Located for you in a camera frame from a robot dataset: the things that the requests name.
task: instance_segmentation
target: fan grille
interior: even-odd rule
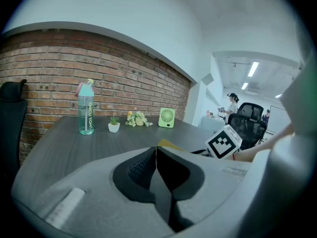
[[[163,120],[163,122],[170,122],[173,120],[173,118],[174,118],[173,112],[169,109],[165,109],[161,113],[161,119]]]

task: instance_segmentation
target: white tablecloth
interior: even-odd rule
[[[211,117],[202,117],[201,122],[199,124],[199,128],[206,129],[211,131],[212,133],[217,133],[225,126],[225,122],[223,119],[219,118],[211,118]]]

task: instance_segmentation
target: portable fan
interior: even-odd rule
[[[173,128],[175,120],[175,110],[161,108],[159,113],[158,125],[160,127]]]

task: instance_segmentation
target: black cap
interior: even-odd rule
[[[229,96],[229,97],[238,97],[235,93],[230,93],[230,94],[227,94],[227,96]]]

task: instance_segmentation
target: water bottle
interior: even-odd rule
[[[76,92],[78,96],[78,123],[82,135],[94,132],[94,81],[88,79],[87,83],[80,83]]]

